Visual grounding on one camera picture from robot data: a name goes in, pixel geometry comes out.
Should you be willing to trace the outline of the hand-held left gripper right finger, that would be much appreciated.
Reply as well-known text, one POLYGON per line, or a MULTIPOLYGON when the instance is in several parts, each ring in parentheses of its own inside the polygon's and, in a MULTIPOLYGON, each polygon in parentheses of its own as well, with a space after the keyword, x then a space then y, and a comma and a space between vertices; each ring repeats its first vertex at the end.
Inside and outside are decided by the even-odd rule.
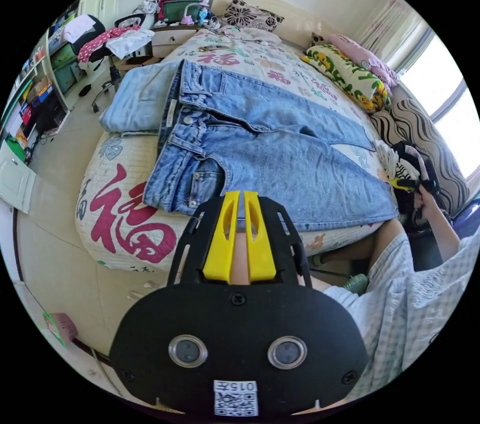
POLYGON ((245 191, 243 200, 249 282, 272 281, 276 277, 277 270, 260 198, 254 191, 245 191))

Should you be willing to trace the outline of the person's right hand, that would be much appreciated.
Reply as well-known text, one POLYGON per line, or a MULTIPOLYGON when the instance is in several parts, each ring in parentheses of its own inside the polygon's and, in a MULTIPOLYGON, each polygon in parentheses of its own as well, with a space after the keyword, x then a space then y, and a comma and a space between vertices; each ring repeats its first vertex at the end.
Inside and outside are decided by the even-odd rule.
POLYGON ((421 213, 423 219, 430 221, 441 214, 441 210, 431 193, 423 185, 419 185, 414 193, 414 208, 421 213))

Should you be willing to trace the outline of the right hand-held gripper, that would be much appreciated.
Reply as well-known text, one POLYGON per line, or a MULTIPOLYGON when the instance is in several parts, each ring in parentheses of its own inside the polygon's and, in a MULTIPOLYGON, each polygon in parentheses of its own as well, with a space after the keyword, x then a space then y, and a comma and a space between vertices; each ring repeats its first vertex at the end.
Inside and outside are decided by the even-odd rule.
POLYGON ((430 231, 427 220, 414 208, 414 195, 419 185, 423 185, 432 194, 441 212, 445 212, 434 165, 413 144, 398 144, 397 155, 397 178, 390 180, 389 184, 397 190, 397 204, 403 226, 406 231, 430 231))

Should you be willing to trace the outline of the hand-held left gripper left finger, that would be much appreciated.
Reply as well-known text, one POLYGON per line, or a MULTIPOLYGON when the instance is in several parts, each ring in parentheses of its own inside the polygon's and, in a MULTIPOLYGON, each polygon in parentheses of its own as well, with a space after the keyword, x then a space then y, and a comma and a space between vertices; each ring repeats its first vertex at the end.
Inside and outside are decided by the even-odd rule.
POLYGON ((209 281, 231 283, 235 254, 240 192, 229 191, 221 199, 208 253, 202 268, 209 281))

